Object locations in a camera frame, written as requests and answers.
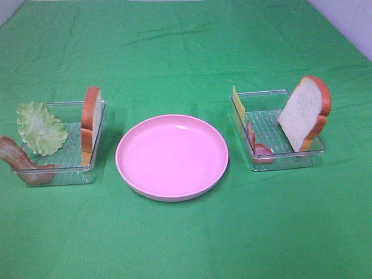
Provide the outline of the pink round plate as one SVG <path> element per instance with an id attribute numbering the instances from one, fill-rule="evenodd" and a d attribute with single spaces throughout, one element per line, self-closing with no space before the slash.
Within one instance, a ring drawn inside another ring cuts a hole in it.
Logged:
<path id="1" fill-rule="evenodd" d="M 117 169 L 135 192 L 164 202 L 186 201 L 212 189 L 229 161 L 223 136 L 187 115 L 144 120 L 120 140 Z"/>

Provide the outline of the clear plastic tray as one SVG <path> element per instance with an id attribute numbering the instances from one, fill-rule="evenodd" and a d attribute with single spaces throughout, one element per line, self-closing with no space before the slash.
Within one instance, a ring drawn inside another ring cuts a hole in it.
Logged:
<path id="1" fill-rule="evenodd" d="M 242 123 L 230 96 L 232 116 L 239 134 L 245 156 L 254 171 L 270 171 L 312 167 L 320 160 L 318 155 L 326 150 L 326 146 L 316 137 L 309 151 L 294 152 L 286 135 L 284 134 L 278 117 L 284 108 L 290 93 L 287 90 L 269 90 L 238 92 L 239 98 L 245 107 L 246 122 Z M 272 155 L 263 155 L 262 158 L 274 158 L 270 164 L 254 164 L 251 154 L 252 147 L 247 136 L 247 121 L 250 121 L 256 133 L 256 142 L 264 144 L 273 151 Z"/>
<path id="2" fill-rule="evenodd" d="M 26 185 L 30 187 L 93 183 L 98 170 L 96 156 L 101 151 L 101 138 L 107 127 L 106 116 L 108 103 L 104 100 L 101 102 L 101 121 L 98 135 L 90 163 L 87 166 L 82 165 L 81 114 L 83 112 L 83 105 L 83 101 L 64 101 L 46 104 L 49 111 L 62 121 L 65 129 L 68 131 L 66 141 L 53 155 L 41 156 L 34 153 L 27 144 L 22 142 L 15 124 L 11 124 L 5 128 L 4 133 L 17 142 L 33 163 L 40 166 L 48 164 L 55 165 L 54 169 L 11 169 L 12 173 L 22 178 L 28 178 L 29 176 L 43 178 L 41 183 L 27 183 Z"/>

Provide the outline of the yellow cheese slice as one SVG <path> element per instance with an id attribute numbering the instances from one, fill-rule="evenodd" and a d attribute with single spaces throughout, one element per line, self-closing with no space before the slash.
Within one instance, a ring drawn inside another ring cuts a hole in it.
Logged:
<path id="1" fill-rule="evenodd" d="M 233 103 L 236 107 L 236 110 L 238 112 L 238 115 L 239 115 L 242 123 L 245 124 L 245 122 L 246 122 L 245 107 L 244 107 L 244 105 L 242 104 L 242 102 L 239 98 L 239 95 L 238 95 L 237 90 L 236 90 L 236 86 L 233 86 L 232 90 L 233 90 L 233 94 L 232 94 Z"/>

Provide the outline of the right clear plastic tray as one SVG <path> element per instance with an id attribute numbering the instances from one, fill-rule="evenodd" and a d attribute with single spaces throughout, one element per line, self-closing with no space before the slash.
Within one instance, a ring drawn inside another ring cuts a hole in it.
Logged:
<path id="1" fill-rule="evenodd" d="M 326 150 L 326 146 L 316 137 L 309 151 L 294 152 L 286 135 L 284 134 L 278 117 L 284 108 L 290 93 L 287 90 L 269 90 L 238 92 L 239 98 L 245 107 L 246 122 L 242 123 L 230 96 L 232 116 L 239 134 L 245 156 L 254 171 L 270 171 L 312 167 L 320 160 L 318 155 Z M 250 121 L 256 133 L 256 142 L 264 144 L 273 151 L 272 155 L 263 155 L 262 158 L 274 158 L 270 164 L 254 164 L 251 154 L 252 147 L 247 136 L 247 121 Z"/>

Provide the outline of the bread slice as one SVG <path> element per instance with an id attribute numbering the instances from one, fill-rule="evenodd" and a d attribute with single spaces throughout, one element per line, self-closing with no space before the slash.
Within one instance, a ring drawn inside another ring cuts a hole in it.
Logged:
<path id="1" fill-rule="evenodd" d="M 83 166 L 91 161 L 101 123 L 102 93 L 96 86 L 88 87 L 81 115 L 81 151 Z"/>
<path id="2" fill-rule="evenodd" d="M 278 122 L 295 152 L 308 151 L 331 112 L 331 92 L 316 76 L 304 76 L 281 111 Z"/>

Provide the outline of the green lettuce leaf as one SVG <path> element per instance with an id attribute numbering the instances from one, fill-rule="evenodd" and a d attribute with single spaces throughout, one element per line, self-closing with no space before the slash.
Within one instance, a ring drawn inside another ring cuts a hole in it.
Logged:
<path id="1" fill-rule="evenodd" d="M 22 141 L 41 156 L 53 155 L 68 137 L 63 122 L 39 102 L 20 103 L 16 109 Z"/>

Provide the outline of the bacon strip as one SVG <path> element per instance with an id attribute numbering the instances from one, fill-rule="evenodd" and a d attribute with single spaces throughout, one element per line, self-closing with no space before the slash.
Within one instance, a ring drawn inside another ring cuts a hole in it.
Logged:
<path id="1" fill-rule="evenodd" d="M 247 136 L 252 147 L 252 156 L 254 164 L 270 164 L 274 158 L 262 158 L 263 155 L 272 155 L 273 151 L 264 144 L 256 142 L 256 133 L 251 122 L 247 121 Z"/>
<path id="2" fill-rule="evenodd" d="M 28 185 L 42 185 L 53 180 L 54 173 L 46 173 L 44 171 L 24 173 L 23 170 L 54 169 L 56 165 L 38 165 L 33 163 L 25 151 L 13 139 L 5 135 L 1 135 L 1 160 L 8 163 L 14 170 L 21 170 L 21 173 L 17 175 Z"/>

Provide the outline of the left clear plastic tray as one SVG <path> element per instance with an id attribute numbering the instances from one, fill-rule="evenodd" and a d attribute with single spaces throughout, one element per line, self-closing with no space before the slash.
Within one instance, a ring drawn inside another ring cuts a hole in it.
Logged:
<path id="1" fill-rule="evenodd" d="M 22 142 L 15 124 L 11 124 L 5 128 L 4 133 L 17 142 L 33 163 L 40 166 L 48 164 L 55 165 L 54 169 L 11 169 L 12 173 L 22 178 L 28 178 L 29 176 L 43 178 L 41 183 L 27 183 L 26 185 L 30 187 L 93 183 L 98 170 L 96 156 L 101 151 L 101 138 L 107 127 L 106 116 L 108 103 L 104 100 L 101 102 L 101 121 L 98 135 L 90 163 L 87 166 L 82 165 L 81 114 L 83 112 L 83 105 L 83 101 L 64 101 L 46 104 L 49 111 L 62 121 L 65 129 L 68 131 L 66 141 L 53 155 L 41 156 L 34 153 L 27 144 Z"/>

